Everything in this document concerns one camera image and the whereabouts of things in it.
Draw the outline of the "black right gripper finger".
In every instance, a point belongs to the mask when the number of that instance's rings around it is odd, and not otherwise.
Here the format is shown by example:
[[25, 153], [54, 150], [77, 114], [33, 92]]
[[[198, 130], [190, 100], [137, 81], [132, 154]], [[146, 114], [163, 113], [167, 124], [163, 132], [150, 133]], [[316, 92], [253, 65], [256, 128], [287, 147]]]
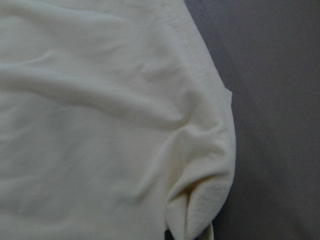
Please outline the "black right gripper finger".
[[164, 240], [172, 240], [172, 233], [169, 229], [164, 231]]

